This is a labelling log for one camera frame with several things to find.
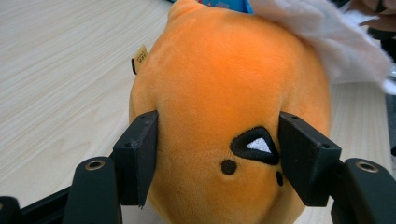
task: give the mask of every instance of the wooden table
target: wooden table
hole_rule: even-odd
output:
[[[130,59],[150,49],[171,3],[0,2],[0,195],[22,207],[70,185],[74,169],[109,155],[128,125]],[[332,87],[332,140],[343,160],[390,169],[384,95],[373,84]],[[161,223],[149,206],[123,208],[125,223]],[[329,208],[297,223],[331,223]]]

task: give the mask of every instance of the tag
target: tag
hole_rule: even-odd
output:
[[[148,51],[146,46],[142,45],[137,53],[132,58],[132,69],[134,70],[134,74],[137,75],[139,73],[140,67],[143,64],[143,61],[148,57]]]

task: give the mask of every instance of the orange plush toy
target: orange plush toy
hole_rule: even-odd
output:
[[[281,111],[329,134],[329,78],[309,41],[262,16],[178,0],[131,92],[159,113],[148,198],[169,223],[292,223]]]

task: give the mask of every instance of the plush fur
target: plush fur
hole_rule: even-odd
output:
[[[301,214],[280,162],[243,159],[231,144],[263,127],[281,153],[280,111],[329,133],[328,81],[304,41],[257,16],[178,0],[131,92],[131,121],[151,110],[159,145],[148,197],[164,220],[292,223]],[[224,161],[236,163],[231,175]]]

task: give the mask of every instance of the white fabric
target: white fabric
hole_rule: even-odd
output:
[[[396,95],[396,83],[393,82],[390,78],[384,81],[384,83],[382,84],[382,89],[387,94]]]
[[[307,40],[331,83],[372,81],[383,86],[391,62],[359,23],[373,17],[341,12],[328,0],[249,0],[255,15]]]
[[[268,147],[267,143],[265,142],[265,140],[263,138],[258,138],[256,140],[254,140],[253,142],[247,144],[247,148],[256,149],[256,150],[259,150],[259,151],[272,153],[270,148]]]

